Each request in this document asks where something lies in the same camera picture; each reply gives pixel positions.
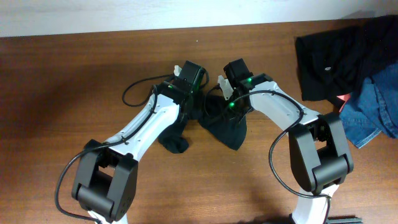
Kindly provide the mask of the dark green cloth garment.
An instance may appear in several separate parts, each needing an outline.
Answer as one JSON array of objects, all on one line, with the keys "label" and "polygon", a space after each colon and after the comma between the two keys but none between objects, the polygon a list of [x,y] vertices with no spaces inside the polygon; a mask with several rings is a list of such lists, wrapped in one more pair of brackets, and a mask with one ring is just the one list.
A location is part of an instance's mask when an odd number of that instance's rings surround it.
[{"label": "dark green cloth garment", "polygon": [[189,143],[182,134],[188,122],[193,120],[228,148],[237,151],[246,138],[245,116],[221,114],[221,110],[227,106],[222,96],[205,96],[199,92],[193,102],[191,112],[162,131],[158,142],[173,154],[185,152],[189,148]]}]

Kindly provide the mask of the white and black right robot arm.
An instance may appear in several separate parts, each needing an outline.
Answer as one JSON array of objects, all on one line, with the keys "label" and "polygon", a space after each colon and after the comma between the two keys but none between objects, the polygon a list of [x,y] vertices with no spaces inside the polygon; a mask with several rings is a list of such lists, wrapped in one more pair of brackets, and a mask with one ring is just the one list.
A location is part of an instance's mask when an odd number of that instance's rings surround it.
[{"label": "white and black right robot arm", "polygon": [[349,223],[349,218],[330,218],[331,198],[354,169],[343,124],[336,113],[320,114],[294,100],[268,75],[254,75],[243,59],[228,63],[219,77],[228,110],[259,111],[282,132],[269,149],[289,139],[290,168],[300,189],[283,184],[298,197],[290,223]]}]

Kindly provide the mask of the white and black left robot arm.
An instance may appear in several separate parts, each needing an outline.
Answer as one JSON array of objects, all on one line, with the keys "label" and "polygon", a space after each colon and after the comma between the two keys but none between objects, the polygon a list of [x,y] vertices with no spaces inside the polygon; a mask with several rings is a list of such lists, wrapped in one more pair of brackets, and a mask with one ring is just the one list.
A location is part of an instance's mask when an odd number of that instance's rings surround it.
[{"label": "white and black left robot arm", "polygon": [[105,142],[90,140],[78,156],[72,198],[95,223],[126,223],[134,200],[139,161],[158,136],[193,108],[208,72],[186,61],[174,76],[153,86],[141,112]]}]

